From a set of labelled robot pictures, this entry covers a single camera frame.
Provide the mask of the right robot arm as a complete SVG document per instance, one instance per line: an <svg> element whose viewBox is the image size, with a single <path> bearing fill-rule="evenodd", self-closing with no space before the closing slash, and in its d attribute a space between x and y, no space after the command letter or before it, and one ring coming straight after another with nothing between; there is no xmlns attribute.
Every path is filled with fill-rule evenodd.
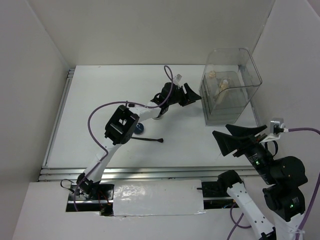
<svg viewBox="0 0 320 240"><path fill-rule="evenodd" d="M262 193L267 207L273 212L274 223L266 219L235 170L218 176L218 192L235 200L258 240L301 240L308 213L305 197L299 189L308 182L305 166L295 156L275 159L267 147L288 129L283 123L276 123L272 125L271 133L266 135L262 133L266 125L241 127L227 124L225 127L228 134L216 130L212 133L221 154L232 154L236 158L245 156L268 185Z"/></svg>

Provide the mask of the aluminium left rail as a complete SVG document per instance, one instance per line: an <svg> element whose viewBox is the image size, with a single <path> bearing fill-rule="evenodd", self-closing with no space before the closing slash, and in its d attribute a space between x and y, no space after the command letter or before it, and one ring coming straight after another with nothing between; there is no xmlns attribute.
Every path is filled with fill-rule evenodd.
<svg viewBox="0 0 320 240"><path fill-rule="evenodd" d="M66 104L66 101L67 101L67 98L68 98L68 93L69 93L70 86L71 86L71 83L72 83L72 80L73 80L73 77L74 77L74 74L75 74L75 70L76 70L75 68L72 68L67 73L65 85L64 85L64 88L63 88L62 96L61 96L61 99L60 99L60 102L59 102L59 106L58 106L58 110L57 110L57 114L56 114L56 117L55 117L55 121L54 121L54 124L53 124L51 135L50 135L50 138L49 138L48 146L47 146L47 149L46 149L46 152L45 152L45 155L44 155L42 168L46 168L48 166L48 162L50 160L51 151L52 151L53 145L55 143L55 138L56 138L56 135L57 135L57 132L58 132L58 129L59 129L61 117L63 115L63 111L64 111L65 104Z"/></svg>

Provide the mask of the white cover plate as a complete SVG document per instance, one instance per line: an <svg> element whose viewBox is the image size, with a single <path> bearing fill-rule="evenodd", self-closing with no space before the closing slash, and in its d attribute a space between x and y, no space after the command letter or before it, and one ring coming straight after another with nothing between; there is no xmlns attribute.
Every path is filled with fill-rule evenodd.
<svg viewBox="0 0 320 240"><path fill-rule="evenodd" d="M188 216L205 213L200 180L120 181L114 184L113 215Z"/></svg>

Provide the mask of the cream bottle clear cap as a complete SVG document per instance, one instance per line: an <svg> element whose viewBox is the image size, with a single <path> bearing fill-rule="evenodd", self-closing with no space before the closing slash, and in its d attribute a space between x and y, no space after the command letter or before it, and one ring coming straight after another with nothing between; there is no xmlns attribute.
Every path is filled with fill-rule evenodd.
<svg viewBox="0 0 320 240"><path fill-rule="evenodd" d="M232 80L230 78L221 78L217 90L215 92L215 102L217 105L220 105L226 94L228 93L228 88L231 86Z"/></svg>

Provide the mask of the aluminium front rail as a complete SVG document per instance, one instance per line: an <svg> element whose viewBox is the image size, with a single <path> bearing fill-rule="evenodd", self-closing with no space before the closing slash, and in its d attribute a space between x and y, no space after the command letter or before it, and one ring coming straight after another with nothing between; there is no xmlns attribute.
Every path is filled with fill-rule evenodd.
<svg viewBox="0 0 320 240"><path fill-rule="evenodd" d="M102 174L102 182L113 181L149 181L179 179L215 179L218 175L234 170L242 177L256 177L258 173L252 166L197 166L197 167L126 167L106 168ZM82 168L43 168L39 182L57 182L63 179L77 180L83 172Z"/></svg>

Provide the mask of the frosted bottle gold pump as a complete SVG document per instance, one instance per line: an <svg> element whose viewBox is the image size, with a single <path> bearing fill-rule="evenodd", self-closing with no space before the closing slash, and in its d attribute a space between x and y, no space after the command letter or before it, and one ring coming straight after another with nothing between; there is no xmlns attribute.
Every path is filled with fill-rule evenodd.
<svg viewBox="0 0 320 240"><path fill-rule="evenodd" d="M216 76L217 76L217 73L216 73L215 71L210 71L210 72L208 73L208 77L209 77L210 79L214 79L214 78L216 78Z"/></svg>

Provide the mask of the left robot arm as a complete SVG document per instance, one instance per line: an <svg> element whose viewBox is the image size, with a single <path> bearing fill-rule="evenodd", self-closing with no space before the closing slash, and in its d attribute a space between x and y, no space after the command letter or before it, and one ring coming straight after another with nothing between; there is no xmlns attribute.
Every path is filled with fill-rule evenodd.
<svg viewBox="0 0 320 240"><path fill-rule="evenodd" d="M105 168L116 151L132 138L139 122L160 118L171 105L178 104L185 107L201 99L201 96L195 93L187 83L179 86L167 82L161 92L157 93L146 105L125 101L111 102L110 105L118 104L119 106L105 125L103 143L100 143L93 135L91 130L93 114L91 114L87 127L92 139L103 150L103 154L78 176L74 193L80 192L88 200L97 196Z"/></svg>

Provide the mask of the blue lid compact jar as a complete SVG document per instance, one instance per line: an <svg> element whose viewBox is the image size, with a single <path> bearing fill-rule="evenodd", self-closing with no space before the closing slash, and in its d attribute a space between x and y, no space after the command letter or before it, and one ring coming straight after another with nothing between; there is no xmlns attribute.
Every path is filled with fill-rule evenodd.
<svg viewBox="0 0 320 240"><path fill-rule="evenodd" d="M134 133L135 135L142 135L142 134L144 133L144 131L145 131L144 125L143 125L141 122L139 122L139 123L135 126L135 129L134 129L133 133Z"/></svg>

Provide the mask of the clear acrylic makeup organizer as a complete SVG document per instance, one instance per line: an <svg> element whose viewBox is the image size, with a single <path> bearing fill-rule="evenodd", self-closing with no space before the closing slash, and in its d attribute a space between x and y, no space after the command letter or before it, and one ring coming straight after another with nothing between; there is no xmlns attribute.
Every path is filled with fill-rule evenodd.
<svg viewBox="0 0 320 240"><path fill-rule="evenodd" d="M205 124L234 124L262 83L247 48L212 50L206 59L199 87Z"/></svg>

